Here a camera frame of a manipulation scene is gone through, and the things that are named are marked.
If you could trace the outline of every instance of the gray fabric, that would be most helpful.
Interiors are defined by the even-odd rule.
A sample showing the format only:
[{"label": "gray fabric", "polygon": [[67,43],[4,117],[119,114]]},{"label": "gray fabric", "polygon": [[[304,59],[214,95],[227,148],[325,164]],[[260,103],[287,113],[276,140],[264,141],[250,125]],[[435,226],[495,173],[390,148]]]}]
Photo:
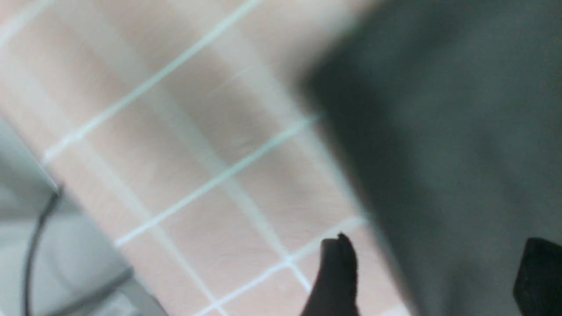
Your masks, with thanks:
[{"label": "gray fabric", "polygon": [[561,52],[560,0],[393,1],[307,83],[422,316],[519,315],[562,243]]}]

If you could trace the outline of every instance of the white grout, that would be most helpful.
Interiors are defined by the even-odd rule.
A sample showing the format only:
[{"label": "white grout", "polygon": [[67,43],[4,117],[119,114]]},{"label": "white grout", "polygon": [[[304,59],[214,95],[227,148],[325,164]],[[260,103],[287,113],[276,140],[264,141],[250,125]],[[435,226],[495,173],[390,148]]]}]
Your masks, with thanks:
[{"label": "white grout", "polygon": [[304,247],[300,248],[293,255],[290,255],[289,257],[287,257],[285,261],[269,268],[259,277],[257,277],[254,280],[246,283],[245,285],[243,285],[242,287],[238,288],[237,290],[231,292],[230,294],[224,296],[222,299],[218,300],[216,303],[211,304],[208,307],[202,309],[201,311],[197,312],[194,316],[203,316],[206,313],[223,306],[224,304],[232,301],[233,299],[240,296],[244,292],[256,287],[259,284],[261,284],[263,281],[267,280],[268,278],[273,276],[278,271],[280,271],[284,268],[289,268],[290,264],[294,264],[295,261],[298,261],[298,260],[304,258],[305,256],[312,254],[314,251],[320,249],[320,242],[322,241],[322,239],[329,238],[329,237],[333,238],[339,232],[351,233],[363,224],[365,224],[365,220],[363,218],[351,218],[351,219],[344,220],[344,221],[340,222],[339,224],[336,224],[334,227],[330,228],[329,230],[324,232],[322,235],[317,236],[312,241],[307,243]]},{"label": "white grout", "polygon": [[[217,12],[217,9],[212,4],[210,7],[211,11],[215,10],[209,13],[218,13],[218,16],[224,16],[221,11]],[[151,73],[149,67],[144,64],[142,58],[137,56],[134,48],[120,39],[119,32],[106,21],[103,14],[97,10],[92,2],[83,0],[80,4],[70,4],[69,6],[56,8],[55,12],[65,23],[72,26],[92,50],[102,57],[108,66],[115,69],[121,80],[131,86],[135,86],[138,84],[139,78],[149,77]],[[241,73],[236,74],[235,77],[228,79],[215,90],[228,85],[248,71],[248,69],[245,69]],[[197,156],[199,162],[212,174],[216,174],[226,168],[226,164],[218,157],[216,151],[198,129],[197,124],[178,106],[179,102],[165,87],[156,84],[154,89],[147,92],[143,98],[147,101],[153,112],[164,122],[168,123],[170,129],[186,143],[188,148]],[[252,224],[258,228],[272,248],[281,257],[288,256],[287,249],[282,245],[265,216],[261,214],[252,198],[238,184],[236,179],[232,178],[224,183],[223,189],[238,204],[245,215],[250,218]],[[310,291],[310,282],[302,272],[294,264],[289,265],[289,267],[293,270],[304,288]]]},{"label": "white grout", "polygon": [[178,210],[183,208],[185,205],[188,205],[189,203],[191,203],[192,201],[194,201],[198,197],[202,196],[203,194],[207,193],[208,191],[212,190],[216,186],[218,186],[221,183],[223,183],[224,181],[226,181],[228,178],[232,177],[233,175],[237,174],[238,172],[240,172],[244,168],[248,167],[252,162],[258,160],[259,158],[262,158],[268,152],[270,152],[271,150],[273,150],[277,146],[281,145],[282,143],[284,143],[289,138],[295,136],[300,131],[302,131],[303,129],[305,129],[309,125],[316,122],[318,119],[319,119],[319,116],[314,116],[311,119],[307,119],[307,120],[304,120],[302,122],[299,122],[299,123],[295,124],[294,126],[288,128],[287,130],[285,130],[281,134],[278,134],[277,136],[273,137],[267,143],[265,143],[263,146],[261,146],[258,150],[251,153],[246,158],[242,159],[241,161],[239,161],[238,163],[236,163],[232,167],[223,171],[217,177],[211,179],[209,182],[200,186],[198,189],[196,189],[195,191],[190,193],[185,198],[181,199],[179,202],[177,202],[176,204],[174,204],[173,206],[171,206],[170,208],[168,208],[164,212],[156,215],[151,220],[147,221],[146,223],[142,224],[138,228],[134,229],[133,231],[131,231],[128,234],[126,234],[125,236],[123,236],[122,238],[118,239],[115,242],[115,246],[121,247],[122,245],[131,241],[134,237],[142,234],[147,229],[153,227],[154,225],[157,225],[158,223],[160,223],[164,219],[166,219],[169,216],[171,216],[172,214],[176,213]]},{"label": "white grout", "polygon": [[0,48],[4,47],[21,29],[43,13],[53,2],[55,0],[32,1],[17,16],[0,25]]},{"label": "white grout", "polygon": [[[40,110],[44,110],[45,112],[49,113],[49,115],[41,116],[42,120],[45,121],[47,126],[56,129],[62,128],[59,125],[64,125],[66,128],[72,127],[68,118],[58,109],[56,103],[49,98],[40,84],[36,80],[34,80],[31,75],[28,74],[24,65],[20,64],[13,56],[10,56],[8,51],[0,53],[0,61],[3,61],[2,63],[0,63],[0,69],[7,67],[5,70],[17,70],[17,72],[15,73],[13,71],[9,72],[11,74],[10,78],[12,80],[7,83],[10,83],[8,87],[14,92],[15,95],[17,95],[22,100],[23,104],[27,105],[30,104],[29,102],[33,102],[38,98],[41,99],[40,104],[42,105],[42,107],[40,107]],[[49,121],[50,117],[56,118],[56,122],[58,122],[58,124],[48,124],[53,123],[53,121]],[[146,209],[139,198],[130,190],[130,188],[125,183],[122,182],[117,174],[111,169],[110,166],[107,165],[104,159],[101,158],[98,153],[96,153],[96,151],[89,145],[88,142],[82,142],[82,145],[82,148],[76,150],[76,154],[87,167],[92,168],[96,171],[92,174],[100,179],[108,189],[114,192],[122,200],[124,205],[133,211],[133,213],[135,213],[140,218],[148,220],[151,216],[150,212]],[[177,246],[166,235],[166,232],[158,226],[154,228],[154,232],[159,243],[162,244],[163,247],[167,248],[168,252],[172,254],[174,259],[191,277],[191,279],[199,287],[201,292],[209,299],[210,302],[215,302],[215,296],[206,286],[203,279],[193,269],[188,260],[181,255]],[[217,308],[217,311],[222,316],[228,316],[227,313],[220,307]]]},{"label": "white grout", "polygon": [[43,165],[47,164],[53,158],[58,156],[63,150],[65,150],[68,145],[81,140],[88,133],[100,126],[103,122],[112,118],[119,111],[129,106],[142,94],[154,87],[154,85],[160,82],[165,76],[176,70],[184,62],[193,57],[207,45],[212,43],[217,37],[228,30],[237,21],[245,17],[262,1],[263,0],[249,0],[239,6],[238,9],[236,9],[233,13],[231,13],[229,16],[215,25],[215,27],[213,27],[213,29],[211,29],[203,38],[198,40],[190,48],[186,49],[178,58],[174,59],[171,63],[157,72],[154,76],[150,77],[148,80],[136,87],[132,92],[127,94],[121,100],[111,105],[107,110],[95,116],[90,122],[82,125],[80,128],[78,128],[78,130],[64,136],[57,144],[51,146],[46,150],[42,161]]}]

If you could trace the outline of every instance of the floor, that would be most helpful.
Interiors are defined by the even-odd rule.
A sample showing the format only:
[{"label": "floor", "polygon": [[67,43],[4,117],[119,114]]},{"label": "floor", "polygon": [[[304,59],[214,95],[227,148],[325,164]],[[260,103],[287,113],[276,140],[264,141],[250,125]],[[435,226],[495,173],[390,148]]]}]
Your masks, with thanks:
[{"label": "floor", "polygon": [[3,0],[0,105],[171,316],[298,315],[319,243],[408,315],[295,82],[371,0]]}]

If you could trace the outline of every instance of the black cable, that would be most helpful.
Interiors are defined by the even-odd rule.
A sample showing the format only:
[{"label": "black cable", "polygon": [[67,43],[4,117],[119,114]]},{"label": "black cable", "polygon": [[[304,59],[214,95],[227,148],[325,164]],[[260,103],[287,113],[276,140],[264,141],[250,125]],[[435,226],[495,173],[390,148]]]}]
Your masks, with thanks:
[{"label": "black cable", "polygon": [[[43,233],[43,229],[45,227],[47,219],[55,211],[57,203],[61,196],[62,196],[62,189],[60,189],[58,192],[53,193],[53,195],[49,199],[49,203],[47,204],[47,206],[39,216],[39,219],[37,221],[37,226],[35,227],[35,232],[33,233],[33,236],[30,241],[28,256],[25,262],[25,272],[24,272],[24,299],[23,299],[24,316],[31,316],[31,303],[30,303],[31,277],[33,275],[33,263],[35,262],[37,247],[39,245],[39,241],[41,240],[41,235]],[[106,286],[82,298],[81,300],[74,302],[69,306],[66,306],[60,310],[55,311],[54,313],[49,314],[48,316],[68,315],[77,311],[82,307],[97,303],[107,298],[109,295],[111,295],[114,289],[116,289],[117,287],[125,283],[127,280],[129,280],[133,276],[133,274],[134,274],[133,268],[128,268],[125,271],[123,271],[121,274],[119,274],[119,276],[113,279]]]},{"label": "black cable", "polygon": [[49,199],[49,203],[45,209],[39,215],[39,220],[37,221],[37,226],[35,227],[35,232],[31,237],[28,256],[25,260],[25,270],[24,270],[24,299],[23,299],[23,310],[24,316],[31,316],[31,305],[30,305],[30,289],[31,289],[31,275],[33,272],[33,262],[35,261],[35,255],[37,254],[37,245],[39,244],[39,240],[41,234],[43,233],[43,229],[45,228],[45,223],[51,214],[53,214],[58,199],[62,196],[62,190],[59,190],[51,196]]}]

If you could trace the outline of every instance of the tile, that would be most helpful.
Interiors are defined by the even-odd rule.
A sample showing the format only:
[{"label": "tile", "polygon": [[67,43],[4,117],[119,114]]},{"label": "tile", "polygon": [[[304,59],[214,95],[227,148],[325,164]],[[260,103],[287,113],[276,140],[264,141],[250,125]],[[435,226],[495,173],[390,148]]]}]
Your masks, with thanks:
[{"label": "tile", "polygon": [[8,44],[76,125],[120,100],[130,88],[50,10]]},{"label": "tile", "polygon": [[330,41],[337,41],[355,23],[347,1],[349,0],[300,0],[300,4],[324,29]]},{"label": "tile", "polygon": [[161,226],[218,298],[280,261],[219,188],[188,204]]},{"label": "tile", "polygon": [[210,304],[187,272],[150,232],[127,243],[121,252],[155,293],[168,315],[192,315]]},{"label": "tile", "polygon": [[218,310],[213,309],[210,312],[206,313],[204,316],[221,316],[221,314]]},{"label": "tile", "polygon": [[252,72],[233,70],[209,47],[164,80],[228,165],[251,154],[283,129],[263,98],[250,91],[248,75]]},{"label": "tile", "polygon": [[356,216],[349,199],[295,139],[254,162],[238,179],[290,252]]},{"label": "tile", "polygon": [[308,293],[288,269],[283,269],[226,303],[230,316],[294,316],[305,306]]},{"label": "tile", "polygon": [[214,2],[228,15],[240,8],[247,0],[216,0]]},{"label": "tile", "polygon": [[[379,315],[401,303],[394,282],[388,274],[382,254],[376,247],[368,227],[347,234],[357,252],[359,267],[357,305],[361,315]],[[316,280],[320,267],[320,247],[297,262],[299,269],[311,283]]]},{"label": "tile", "polygon": [[198,41],[215,25],[206,13],[204,0],[93,0],[121,36],[137,51],[147,65],[159,71]]},{"label": "tile", "polygon": [[303,76],[329,43],[325,30],[298,0],[265,1],[238,25],[280,80],[289,84]]},{"label": "tile", "polygon": [[117,240],[140,226],[141,221],[103,182],[96,170],[77,154],[83,145],[74,146],[51,162],[55,178],[71,192],[84,210],[111,240]]},{"label": "tile", "polygon": [[210,175],[142,99],[104,122],[87,139],[154,213],[160,213]]},{"label": "tile", "polygon": [[0,24],[16,17],[30,2],[30,0],[2,0],[0,2]]},{"label": "tile", "polygon": [[44,121],[37,117],[33,108],[18,100],[4,85],[0,84],[0,116],[4,116],[28,143],[31,149],[40,156],[50,145],[56,143],[62,133],[56,133]]}]

